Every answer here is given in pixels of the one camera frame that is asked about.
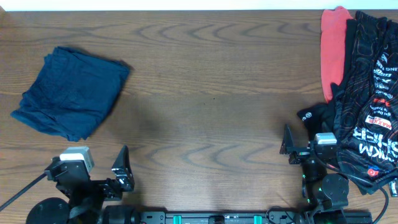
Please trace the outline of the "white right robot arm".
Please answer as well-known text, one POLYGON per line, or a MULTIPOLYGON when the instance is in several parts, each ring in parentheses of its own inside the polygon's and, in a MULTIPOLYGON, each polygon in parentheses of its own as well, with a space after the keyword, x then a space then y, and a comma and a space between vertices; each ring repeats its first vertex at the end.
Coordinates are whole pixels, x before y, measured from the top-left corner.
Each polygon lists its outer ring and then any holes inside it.
POLYGON ((346 212, 349 179, 338 172, 328 173, 327 165, 337 158, 338 141, 333 133, 318 133, 306 146, 294 144, 292 132, 284 126, 280 154, 288 155, 290 165, 302 168, 302 195, 308 207, 292 217, 293 223, 372 223, 369 212, 346 212))

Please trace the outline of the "dark navy shorts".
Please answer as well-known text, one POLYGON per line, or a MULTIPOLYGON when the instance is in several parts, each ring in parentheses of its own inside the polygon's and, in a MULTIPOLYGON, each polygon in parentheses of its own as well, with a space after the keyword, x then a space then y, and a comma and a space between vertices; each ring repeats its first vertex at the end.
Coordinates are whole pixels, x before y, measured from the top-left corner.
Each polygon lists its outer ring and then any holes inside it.
POLYGON ((56 47, 11 116, 41 133, 87 139, 111 111, 130 71, 120 61, 56 47))

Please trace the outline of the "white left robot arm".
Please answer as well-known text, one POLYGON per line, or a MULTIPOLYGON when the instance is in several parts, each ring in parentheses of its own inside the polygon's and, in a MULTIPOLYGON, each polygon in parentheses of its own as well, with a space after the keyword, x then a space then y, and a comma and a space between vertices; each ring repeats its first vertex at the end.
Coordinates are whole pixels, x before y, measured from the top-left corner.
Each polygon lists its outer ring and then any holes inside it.
POLYGON ((136 224, 141 215, 131 205, 108 205, 105 201, 120 201, 123 193, 134 190, 134 178, 129 162, 129 149, 123 146, 111 168, 115 178, 91 180, 95 163, 87 146, 69 147, 44 170, 49 181, 68 198, 51 197, 39 202, 29 212, 27 224, 136 224))

